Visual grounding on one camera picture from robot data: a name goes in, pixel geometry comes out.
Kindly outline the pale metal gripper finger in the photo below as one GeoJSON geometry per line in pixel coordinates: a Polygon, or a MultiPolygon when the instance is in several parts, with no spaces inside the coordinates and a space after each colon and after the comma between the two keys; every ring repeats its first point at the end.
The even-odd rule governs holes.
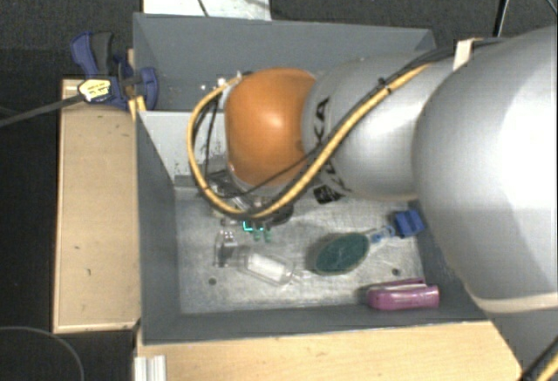
{"type": "Polygon", "coordinates": [[[250,256],[250,246],[239,244],[232,253],[230,266],[232,268],[245,268],[250,256]]]}
{"type": "Polygon", "coordinates": [[[217,268],[225,268],[232,257],[232,233],[220,231],[214,243],[214,265],[217,268]]]}

